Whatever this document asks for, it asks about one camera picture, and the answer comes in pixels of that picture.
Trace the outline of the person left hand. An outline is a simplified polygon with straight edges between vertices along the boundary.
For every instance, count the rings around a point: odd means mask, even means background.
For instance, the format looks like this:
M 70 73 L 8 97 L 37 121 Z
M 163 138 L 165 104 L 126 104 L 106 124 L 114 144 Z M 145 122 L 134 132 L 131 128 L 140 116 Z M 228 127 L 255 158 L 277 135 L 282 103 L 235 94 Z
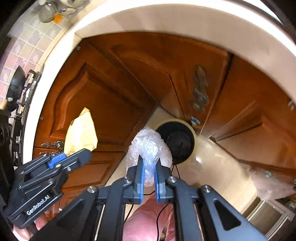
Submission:
M 31 225 L 27 228 L 19 229 L 14 225 L 13 234 L 17 240 L 30 240 L 34 233 L 41 230 L 48 223 L 46 214 L 40 215 Z

